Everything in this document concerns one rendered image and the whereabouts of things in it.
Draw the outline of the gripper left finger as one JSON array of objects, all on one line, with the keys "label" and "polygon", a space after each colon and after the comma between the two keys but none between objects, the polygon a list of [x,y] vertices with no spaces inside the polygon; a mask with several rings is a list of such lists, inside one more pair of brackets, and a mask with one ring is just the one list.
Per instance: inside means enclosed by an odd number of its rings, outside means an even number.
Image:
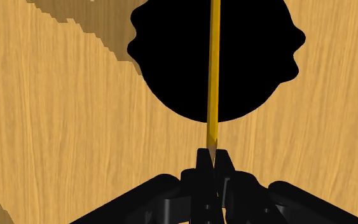
[{"label": "gripper left finger", "polygon": [[70,224],[222,224],[209,151],[181,177],[159,174]]}]

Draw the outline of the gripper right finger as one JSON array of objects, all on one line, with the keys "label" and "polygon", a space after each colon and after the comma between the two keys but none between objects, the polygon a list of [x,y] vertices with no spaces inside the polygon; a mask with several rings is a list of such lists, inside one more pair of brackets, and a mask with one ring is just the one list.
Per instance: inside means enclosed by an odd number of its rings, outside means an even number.
[{"label": "gripper right finger", "polygon": [[285,181],[262,186],[217,150],[217,194],[227,224],[358,224],[358,217]]}]

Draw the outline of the yellow pencil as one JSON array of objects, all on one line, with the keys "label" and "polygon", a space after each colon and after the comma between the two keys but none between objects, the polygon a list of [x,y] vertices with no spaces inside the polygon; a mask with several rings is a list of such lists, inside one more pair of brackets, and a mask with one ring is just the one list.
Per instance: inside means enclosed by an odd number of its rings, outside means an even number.
[{"label": "yellow pencil", "polygon": [[218,137],[219,52],[221,0],[210,0],[209,78],[207,103],[207,140],[212,163],[216,156]]}]

